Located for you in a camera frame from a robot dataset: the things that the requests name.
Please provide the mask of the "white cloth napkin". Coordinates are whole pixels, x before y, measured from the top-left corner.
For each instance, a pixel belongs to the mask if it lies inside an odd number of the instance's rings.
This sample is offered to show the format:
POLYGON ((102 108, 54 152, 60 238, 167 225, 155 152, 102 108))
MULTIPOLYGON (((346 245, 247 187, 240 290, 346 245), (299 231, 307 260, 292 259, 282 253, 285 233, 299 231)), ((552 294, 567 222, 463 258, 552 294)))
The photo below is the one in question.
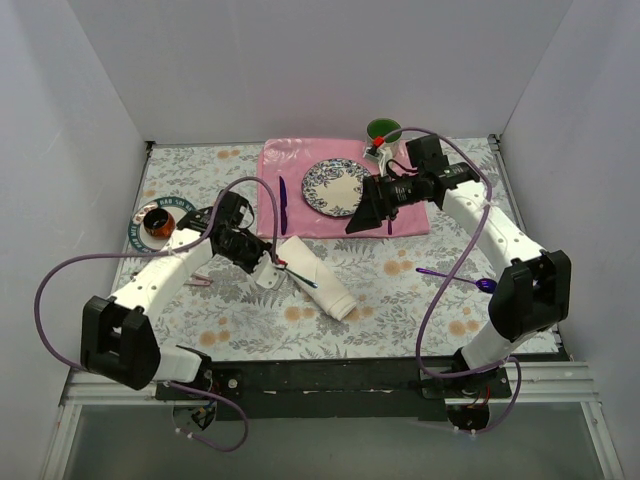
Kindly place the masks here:
POLYGON ((329 317, 342 321, 356 307, 355 297, 299 237, 291 237, 279 245, 277 255, 284 269, 318 284, 317 289, 312 289, 290 276, 329 317))

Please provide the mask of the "purple spoon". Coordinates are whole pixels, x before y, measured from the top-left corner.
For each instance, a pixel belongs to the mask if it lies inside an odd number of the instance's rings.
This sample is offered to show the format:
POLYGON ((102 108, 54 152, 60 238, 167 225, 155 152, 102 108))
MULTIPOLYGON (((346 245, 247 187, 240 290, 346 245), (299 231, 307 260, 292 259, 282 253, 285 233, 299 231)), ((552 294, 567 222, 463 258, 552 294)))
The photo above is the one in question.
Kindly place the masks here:
MULTIPOLYGON (((431 275, 439 278, 447 277, 445 273, 437 272, 437 271, 426 269, 426 268, 416 268, 415 271, 423 275, 431 275)), ((493 294, 497 288, 497 282, 491 278, 480 278, 477 280, 472 280, 472 279, 467 279, 459 276, 453 276, 452 279, 458 282, 474 285, 479 291, 487 294, 493 294)))

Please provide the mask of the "iridescent blue fork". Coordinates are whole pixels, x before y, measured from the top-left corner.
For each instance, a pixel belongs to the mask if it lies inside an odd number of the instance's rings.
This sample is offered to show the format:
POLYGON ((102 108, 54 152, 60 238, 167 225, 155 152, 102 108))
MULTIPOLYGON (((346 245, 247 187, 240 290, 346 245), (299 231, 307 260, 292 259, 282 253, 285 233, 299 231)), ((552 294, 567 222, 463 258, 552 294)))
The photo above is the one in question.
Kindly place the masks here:
POLYGON ((307 285, 308 287, 312 288, 312 289, 317 289, 318 288, 318 284, 315 281, 312 281, 288 268, 284 269, 285 273, 287 273, 289 276, 292 276, 295 280, 298 280, 299 282, 301 282, 304 285, 307 285))

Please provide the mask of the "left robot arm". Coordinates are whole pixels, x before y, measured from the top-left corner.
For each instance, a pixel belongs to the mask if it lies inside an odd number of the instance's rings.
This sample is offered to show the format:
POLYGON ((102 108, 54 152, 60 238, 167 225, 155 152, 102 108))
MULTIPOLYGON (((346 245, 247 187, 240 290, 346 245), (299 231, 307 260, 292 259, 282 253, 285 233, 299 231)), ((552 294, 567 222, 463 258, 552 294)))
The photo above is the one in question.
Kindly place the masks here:
POLYGON ((162 256, 108 298, 92 297, 82 314, 82 367, 134 390, 173 381, 188 398, 205 398, 214 383, 210 358, 187 347, 159 345, 153 323, 215 256, 226 258, 265 289, 281 285, 283 273, 272 262, 271 243, 241 225, 250 209, 247 199, 228 192, 217 207, 188 212, 162 256))

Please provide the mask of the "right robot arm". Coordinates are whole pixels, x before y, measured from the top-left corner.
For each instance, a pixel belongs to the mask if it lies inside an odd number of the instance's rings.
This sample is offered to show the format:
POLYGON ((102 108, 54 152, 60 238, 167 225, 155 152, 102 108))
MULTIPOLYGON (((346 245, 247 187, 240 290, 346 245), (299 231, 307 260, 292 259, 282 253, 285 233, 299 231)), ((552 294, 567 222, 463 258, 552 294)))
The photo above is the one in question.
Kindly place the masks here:
POLYGON ((464 249, 480 249, 498 276, 488 323, 453 357, 452 380, 464 397, 489 384, 489 372, 511 361, 527 340, 566 319, 569 313, 571 261, 561 250, 548 251, 531 240, 492 202, 486 175, 469 157, 452 164, 442 151, 447 138, 419 129, 406 143, 411 168, 364 178, 362 196, 345 231, 354 234, 396 218, 400 208, 431 202, 471 237, 464 249))

